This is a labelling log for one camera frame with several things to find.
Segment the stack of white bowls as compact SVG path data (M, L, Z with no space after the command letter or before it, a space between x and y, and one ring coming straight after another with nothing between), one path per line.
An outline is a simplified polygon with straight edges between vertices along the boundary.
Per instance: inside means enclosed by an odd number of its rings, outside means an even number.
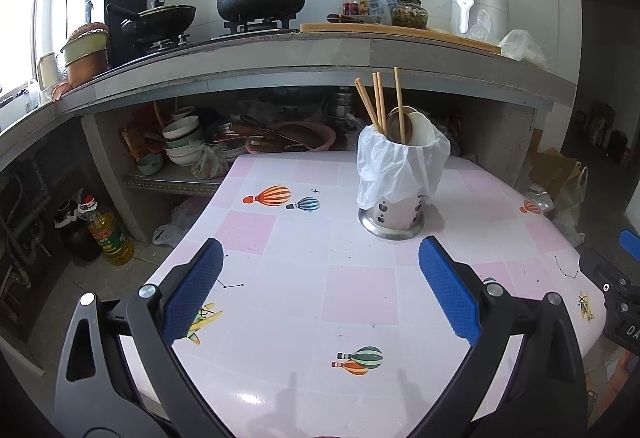
M162 129L167 158L174 164L188 167L198 160L204 135L194 107L184 107L171 114Z

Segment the stainless steel utensil holder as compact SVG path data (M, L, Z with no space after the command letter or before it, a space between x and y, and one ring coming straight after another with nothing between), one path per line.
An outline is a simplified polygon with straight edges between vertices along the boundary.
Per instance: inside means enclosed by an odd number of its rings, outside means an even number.
M360 224L373 236L393 241L415 237L424 226L424 198L415 195L397 203L382 199L370 209L358 211Z

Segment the yellow cooking oil bottle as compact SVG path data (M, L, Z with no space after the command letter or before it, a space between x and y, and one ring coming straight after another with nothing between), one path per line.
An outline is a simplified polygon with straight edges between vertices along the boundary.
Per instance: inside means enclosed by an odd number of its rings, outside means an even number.
M96 201L92 195L86 195L78 204L78 213L86 221L107 262L119 267L134 257L134 243L107 206Z

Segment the brown enamel pot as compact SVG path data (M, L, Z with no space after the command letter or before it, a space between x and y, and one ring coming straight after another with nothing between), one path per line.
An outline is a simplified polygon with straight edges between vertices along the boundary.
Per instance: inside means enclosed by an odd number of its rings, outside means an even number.
M61 48L67 81L75 88L88 83L108 68L110 32L102 22L90 22L76 29Z

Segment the white plastic bag liner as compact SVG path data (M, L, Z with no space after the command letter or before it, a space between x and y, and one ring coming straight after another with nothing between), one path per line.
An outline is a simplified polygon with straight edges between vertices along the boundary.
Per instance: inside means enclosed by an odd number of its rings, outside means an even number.
M372 125L360 132L357 146L357 203L369 210L380 200L398 203L422 197L430 204L450 156L447 137L427 123L426 145L393 143Z

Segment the cream plastic ladle spoon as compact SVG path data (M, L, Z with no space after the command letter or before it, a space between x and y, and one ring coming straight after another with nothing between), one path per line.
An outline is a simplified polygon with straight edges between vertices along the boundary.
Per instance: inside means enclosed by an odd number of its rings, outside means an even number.
M436 129L428 117L419 111L402 113L405 125L405 143L409 146L432 146L435 143Z

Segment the wooden chopstick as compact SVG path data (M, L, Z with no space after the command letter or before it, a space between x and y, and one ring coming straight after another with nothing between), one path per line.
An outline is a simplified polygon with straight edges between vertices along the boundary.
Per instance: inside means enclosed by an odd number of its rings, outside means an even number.
M404 112L404 96L402 96L402 88L400 84L400 71L398 67L394 67L394 80L395 80L395 88L396 88L396 98L397 98L397 119L398 119L398 133L400 143L405 145L407 143L406 136L406 122L405 122L405 112Z
M387 119L386 119L386 106L385 106L385 96L384 96L384 87L382 85L382 76L381 73L377 72L374 75L375 82L375 100L376 100L376 111L378 111L378 122L382 125L383 135L387 136Z
M374 88L376 115L378 116L378 127L380 128L380 133L386 135L386 111L381 73L372 73L372 84Z
M358 95L363 103L364 109L366 109L368 116L370 117L370 120L374 126L374 128L376 129L376 132L382 134L383 133L383 128L382 125L380 124L380 122L378 122L378 113L376 113L376 111L373 108L371 99L369 97L367 88L363 85L362 81L360 78L357 78L354 81L356 90L358 92Z

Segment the blue seasoning packet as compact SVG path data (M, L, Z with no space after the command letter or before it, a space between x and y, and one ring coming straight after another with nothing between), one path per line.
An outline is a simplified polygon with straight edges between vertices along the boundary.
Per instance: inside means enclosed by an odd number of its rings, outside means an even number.
M397 0L370 0L369 15L378 23L391 26L393 24L393 10Z

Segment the pink plastic basin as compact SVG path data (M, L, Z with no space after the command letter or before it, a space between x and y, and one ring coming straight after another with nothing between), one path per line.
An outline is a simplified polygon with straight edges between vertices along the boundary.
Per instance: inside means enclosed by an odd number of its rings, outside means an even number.
M328 151L336 140L329 126L314 122L283 122L256 128L247 136L245 149L250 154Z

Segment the concrete kitchen counter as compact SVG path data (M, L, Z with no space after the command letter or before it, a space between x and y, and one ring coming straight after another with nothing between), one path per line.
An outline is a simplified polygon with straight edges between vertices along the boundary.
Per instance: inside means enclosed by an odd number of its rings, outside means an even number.
M190 95L289 86L350 86L394 67L410 90L495 100L549 111L570 106L576 86L497 54L448 43L359 33L276 33L224 38L130 62L49 102L1 134L8 166L75 115Z

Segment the black frying pan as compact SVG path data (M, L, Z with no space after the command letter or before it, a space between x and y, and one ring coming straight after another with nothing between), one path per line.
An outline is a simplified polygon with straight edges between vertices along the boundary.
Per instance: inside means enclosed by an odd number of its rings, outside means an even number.
M106 12L120 18L122 33L135 39L178 38L188 30L195 18L196 8L192 5L164 5L133 12L125 7L110 3Z

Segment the kitchen cleaver knife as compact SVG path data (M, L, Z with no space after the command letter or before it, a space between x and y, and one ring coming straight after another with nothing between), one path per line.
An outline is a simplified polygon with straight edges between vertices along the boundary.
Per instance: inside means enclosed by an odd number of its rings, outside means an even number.
M378 24L378 21L368 15L337 15L329 14L326 21L330 24Z

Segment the wooden cutting board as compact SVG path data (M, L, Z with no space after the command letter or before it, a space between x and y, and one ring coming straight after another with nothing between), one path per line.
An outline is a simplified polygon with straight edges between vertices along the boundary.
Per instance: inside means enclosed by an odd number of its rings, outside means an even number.
M401 38L435 41L456 46L474 48L490 54L500 54L501 48L494 44L464 38L448 32L434 29L413 29L408 27L383 26L382 24L330 24L325 22L308 22L299 26L300 32L314 33L359 33L372 35L393 35Z

